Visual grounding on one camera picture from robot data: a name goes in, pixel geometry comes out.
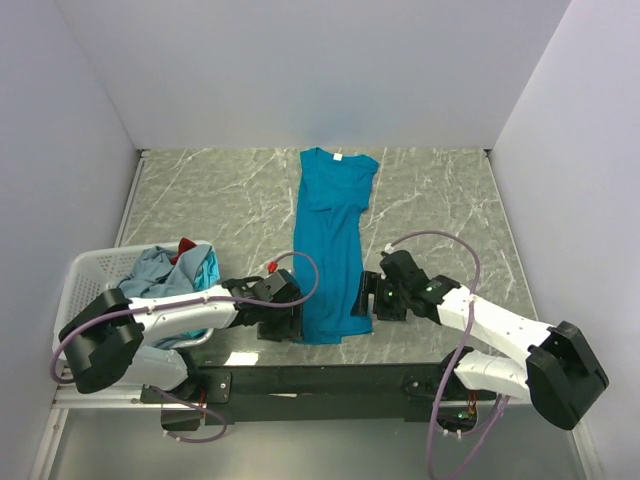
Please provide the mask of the teal blue t shirt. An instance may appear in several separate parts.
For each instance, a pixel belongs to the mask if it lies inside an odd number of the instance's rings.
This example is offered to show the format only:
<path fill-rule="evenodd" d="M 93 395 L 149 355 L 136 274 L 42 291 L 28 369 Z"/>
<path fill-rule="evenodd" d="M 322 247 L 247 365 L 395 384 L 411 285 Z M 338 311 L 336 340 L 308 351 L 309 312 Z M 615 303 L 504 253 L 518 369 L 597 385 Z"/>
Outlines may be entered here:
<path fill-rule="evenodd" d="M 300 153 L 293 248 L 314 260 L 294 259 L 294 276 L 306 295 L 302 342 L 339 344 L 373 330 L 369 314 L 351 314 L 363 273 L 360 218 L 369 208 L 379 163 L 312 148 Z"/>

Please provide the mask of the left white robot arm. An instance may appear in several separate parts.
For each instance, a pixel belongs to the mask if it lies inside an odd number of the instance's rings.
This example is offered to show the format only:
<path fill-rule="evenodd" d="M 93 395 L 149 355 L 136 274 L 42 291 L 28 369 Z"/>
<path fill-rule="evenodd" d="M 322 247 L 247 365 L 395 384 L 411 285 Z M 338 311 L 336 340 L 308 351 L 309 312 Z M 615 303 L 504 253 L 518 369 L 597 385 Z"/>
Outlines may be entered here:
<path fill-rule="evenodd" d="M 159 343 L 195 330 L 258 328 L 261 338 L 293 340 L 301 335 L 303 295 L 293 276 L 279 269 L 267 277 L 230 279 L 204 291 L 165 298 L 125 297 L 119 288 L 98 295 L 58 334 L 58 352 L 81 394 L 119 381 L 152 384 L 186 402 L 200 378 L 181 347 Z"/>

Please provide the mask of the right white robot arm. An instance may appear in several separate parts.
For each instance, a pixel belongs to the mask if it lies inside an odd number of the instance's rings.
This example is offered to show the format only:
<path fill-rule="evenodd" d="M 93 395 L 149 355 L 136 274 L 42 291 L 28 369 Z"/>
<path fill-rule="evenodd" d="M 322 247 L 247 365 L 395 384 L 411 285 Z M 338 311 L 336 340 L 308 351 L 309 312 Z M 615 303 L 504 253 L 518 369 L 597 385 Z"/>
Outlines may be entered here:
<path fill-rule="evenodd" d="M 428 277 L 406 250 L 383 254 L 380 267 L 361 274 L 352 315 L 402 322 L 413 313 L 498 352 L 455 348 L 439 365 L 443 398 L 493 392 L 526 400 L 547 422 L 570 431 L 608 388 L 608 376 L 577 326 L 530 320 L 449 277 Z"/>

